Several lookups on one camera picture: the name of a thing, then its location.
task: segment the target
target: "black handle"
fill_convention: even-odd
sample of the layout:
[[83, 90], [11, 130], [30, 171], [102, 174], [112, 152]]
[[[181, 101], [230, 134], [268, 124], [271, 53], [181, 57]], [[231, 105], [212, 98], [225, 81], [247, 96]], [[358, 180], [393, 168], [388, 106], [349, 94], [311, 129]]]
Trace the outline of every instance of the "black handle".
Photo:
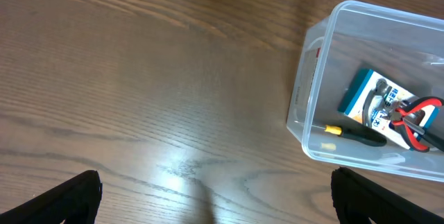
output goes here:
[[382, 147], [387, 144], [387, 138], [383, 134], [368, 128], [362, 131], [344, 130], [340, 137], [358, 141], [372, 147]]
[[440, 137], [426, 131], [422, 138], [429, 144], [437, 147], [439, 150], [444, 151], [444, 140], [442, 140]]

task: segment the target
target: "transparent storage box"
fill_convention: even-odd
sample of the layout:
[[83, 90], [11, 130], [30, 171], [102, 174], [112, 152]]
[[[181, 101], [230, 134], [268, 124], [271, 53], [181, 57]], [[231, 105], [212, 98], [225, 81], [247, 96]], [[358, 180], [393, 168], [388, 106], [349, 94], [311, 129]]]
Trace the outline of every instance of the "transparent storage box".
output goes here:
[[[444, 98], [444, 21], [358, 1], [340, 3], [305, 36], [288, 129], [312, 159], [444, 182], [444, 152], [420, 153], [391, 141], [371, 147], [324, 132], [325, 124], [362, 128], [338, 112], [360, 69], [387, 77], [416, 96]], [[431, 128], [444, 137], [444, 110]]]

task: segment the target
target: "black and yellow screwdriver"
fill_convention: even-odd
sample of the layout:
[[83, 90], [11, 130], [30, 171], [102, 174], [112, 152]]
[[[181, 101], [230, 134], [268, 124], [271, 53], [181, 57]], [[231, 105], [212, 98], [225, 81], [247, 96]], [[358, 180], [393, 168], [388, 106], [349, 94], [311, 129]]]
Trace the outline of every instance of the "black and yellow screwdriver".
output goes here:
[[321, 128], [325, 132], [337, 135], [338, 137], [355, 140], [373, 147], [381, 147], [387, 144], [387, 138], [383, 134], [380, 134], [367, 127], [365, 127], [363, 130], [350, 130], [339, 126], [313, 126]]

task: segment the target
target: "table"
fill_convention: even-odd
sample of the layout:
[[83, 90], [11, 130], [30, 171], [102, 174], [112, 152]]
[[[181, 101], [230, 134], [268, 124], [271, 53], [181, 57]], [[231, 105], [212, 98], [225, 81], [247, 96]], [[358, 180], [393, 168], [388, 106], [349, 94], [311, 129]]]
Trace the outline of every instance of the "table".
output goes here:
[[[305, 31], [341, 1], [0, 0], [0, 212], [94, 169], [97, 223], [338, 223], [338, 166], [285, 121]], [[444, 216], [442, 184], [355, 171]]]

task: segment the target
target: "red plier handle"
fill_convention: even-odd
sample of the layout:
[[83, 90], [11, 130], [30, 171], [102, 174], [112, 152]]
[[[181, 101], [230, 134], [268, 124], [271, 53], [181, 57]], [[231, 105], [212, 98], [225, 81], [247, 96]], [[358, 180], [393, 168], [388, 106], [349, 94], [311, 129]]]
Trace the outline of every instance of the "red plier handle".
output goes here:
[[413, 135], [413, 131], [410, 127], [404, 122], [404, 117], [408, 116], [412, 113], [422, 110], [424, 107], [428, 105], [433, 105], [435, 107], [441, 107], [444, 105], [444, 99], [441, 99], [436, 96], [426, 96], [423, 98], [419, 98], [418, 100], [412, 102], [406, 107], [396, 108], [395, 111], [401, 114], [401, 119], [399, 121], [392, 121], [391, 123], [394, 126], [398, 127], [398, 130], [406, 141], [406, 143], [410, 146], [410, 148], [419, 151], [419, 152], [428, 152], [429, 147], [426, 145], [420, 144], [420, 142]]

